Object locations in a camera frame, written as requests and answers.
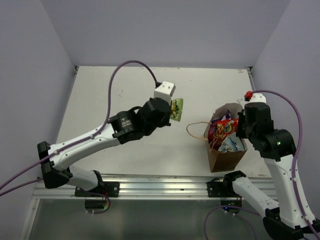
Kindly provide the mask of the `green snack packet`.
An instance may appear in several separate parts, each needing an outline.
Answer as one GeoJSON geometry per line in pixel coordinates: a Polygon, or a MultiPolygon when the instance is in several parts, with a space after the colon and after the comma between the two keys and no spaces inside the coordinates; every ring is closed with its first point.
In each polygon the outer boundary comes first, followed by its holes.
{"type": "Polygon", "coordinates": [[[184,100],[176,98],[172,100],[170,119],[180,122],[182,118],[184,100]]]}

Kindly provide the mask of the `pale blue snack packet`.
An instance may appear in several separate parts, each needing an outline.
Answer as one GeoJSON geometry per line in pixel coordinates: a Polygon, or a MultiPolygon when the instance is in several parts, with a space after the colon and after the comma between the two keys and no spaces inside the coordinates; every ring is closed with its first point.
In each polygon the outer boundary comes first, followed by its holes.
{"type": "Polygon", "coordinates": [[[236,133],[228,135],[221,143],[218,148],[220,153],[234,153],[239,151],[244,151],[245,147],[242,140],[236,136],[236,133]]]}

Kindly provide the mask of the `red mixed snack bag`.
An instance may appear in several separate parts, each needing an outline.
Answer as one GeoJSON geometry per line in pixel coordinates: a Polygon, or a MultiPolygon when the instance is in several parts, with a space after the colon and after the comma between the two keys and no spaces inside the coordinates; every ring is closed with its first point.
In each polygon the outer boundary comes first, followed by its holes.
{"type": "Polygon", "coordinates": [[[238,121],[239,119],[230,119],[230,120],[223,120],[218,121],[216,124],[216,131],[214,134],[207,134],[207,139],[209,146],[214,149],[218,150],[221,146],[222,141],[230,134],[235,133],[238,129],[238,121]]]}

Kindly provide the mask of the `brown paper bag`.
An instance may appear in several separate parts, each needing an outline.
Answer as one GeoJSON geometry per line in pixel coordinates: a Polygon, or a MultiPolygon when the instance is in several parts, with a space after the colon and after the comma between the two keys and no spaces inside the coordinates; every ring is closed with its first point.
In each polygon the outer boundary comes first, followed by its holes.
{"type": "Polygon", "coordinates": [[[204,141],[209,169],[212,173],[233,171],[247,152],[248,147],[245,141],[240,138],[245,148],[244,151],[222,153],[211,148],[208,142],[208,130],[210,128],[211,121],[215,118],[221,117],[227,110],[230,110],[231,112],[231,120],[238,119],[238,112],[242,109],[243,107],[239,103],[226,103],[214,111],[209,121],[190,123],[186,127],[186,131],[191,137],[204,141]],[[189,131],[190,126],[202,123],[206,125],[203,136],[196,136],[189,131]]]}

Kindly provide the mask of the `purple snack bag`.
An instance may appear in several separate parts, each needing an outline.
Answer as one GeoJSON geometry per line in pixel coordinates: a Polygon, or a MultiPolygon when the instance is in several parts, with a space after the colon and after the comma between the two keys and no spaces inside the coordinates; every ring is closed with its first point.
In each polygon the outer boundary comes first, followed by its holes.
{"type": "Polygon", "coordinates": [[[217,129],[217,126],[216,126],[216,125],[217,125],[217,122],[219,122],[219,121],[225,121],[225,120],[230,120],[231,118],[232,118],[232,114],[231,114],[230,110],[227,109],[226,112],[225,112],[222,116],[213,119],[213,120],[211,121],[209,130],[208,130],[208,135],[215,133],[215,131],[216,131],[216,129],[217,129]]]}

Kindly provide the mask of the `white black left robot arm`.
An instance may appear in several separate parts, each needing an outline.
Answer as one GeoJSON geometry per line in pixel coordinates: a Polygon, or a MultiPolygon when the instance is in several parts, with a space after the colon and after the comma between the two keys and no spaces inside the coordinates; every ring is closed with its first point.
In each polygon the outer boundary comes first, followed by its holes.
{"type": "Polygon", "coordinates": [[[84,170],[74,164],[107,148],[140,140],[157,128],[170,126],[171,104],[161,98],[151,98],[143,106],[120,111],[95,130],[59,144],[46,141],[37,145],[41,173],[47,189],[63,185],[79,187],[92,196],[105,189],[97,170],[84,170]]]}

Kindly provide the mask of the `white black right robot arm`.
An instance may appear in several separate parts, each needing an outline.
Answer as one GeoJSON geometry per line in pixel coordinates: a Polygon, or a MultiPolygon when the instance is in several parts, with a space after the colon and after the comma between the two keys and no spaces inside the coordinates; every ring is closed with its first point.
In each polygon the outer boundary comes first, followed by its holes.
{"type": "Polygon", "coordinates": [[[236,135],[248,139],[259,151],[273,179],[277,200],[255,187],[241,171],[224,176],[223,192],[245,198],[262,217],[273,240],[300,240],[305,234],[319,233],[320,221],[310,210],[298,167],[293,165],[296,146],[292,135],[285,129],[274,128],[266,103],[248,103],[238,116],[236,135]]]}

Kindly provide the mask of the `aluminium table edge strip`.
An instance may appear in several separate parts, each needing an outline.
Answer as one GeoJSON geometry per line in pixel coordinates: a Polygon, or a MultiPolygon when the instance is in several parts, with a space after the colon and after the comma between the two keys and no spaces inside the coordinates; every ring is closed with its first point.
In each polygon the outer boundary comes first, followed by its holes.
{"type": "Polygon", "coordinates": [[[250,83],[251,85],[254,85],[254,81],[253,81],[253,74],[252,74],[252,66],[249,66],[247,67],[247,72],[248,72],[248,76],[249,76],[249,79],[250,79],[250,83]]]}

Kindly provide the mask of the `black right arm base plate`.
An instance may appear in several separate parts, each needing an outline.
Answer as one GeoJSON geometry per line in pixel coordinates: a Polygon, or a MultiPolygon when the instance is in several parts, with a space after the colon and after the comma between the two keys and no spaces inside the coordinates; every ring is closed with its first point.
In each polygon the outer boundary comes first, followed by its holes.
{"type": "Polygon", "coordinates": [[[206,183],[207,195],[209,198],[227,198],[229,196],[223,181],[214,178],[206,183]]]}

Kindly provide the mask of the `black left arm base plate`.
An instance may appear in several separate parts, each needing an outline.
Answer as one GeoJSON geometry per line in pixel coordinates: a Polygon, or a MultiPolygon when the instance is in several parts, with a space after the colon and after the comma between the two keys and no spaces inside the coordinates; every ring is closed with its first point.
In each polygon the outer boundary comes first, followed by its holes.
{"type": "Polygon", "coordinates": [[[93,197],[108,197],[117,198],[119,196],[120,183],[118,181],[104,181],[103,185],[86,191],[80,187],[75,189],[75,197],[93,198],[93,197]]]}

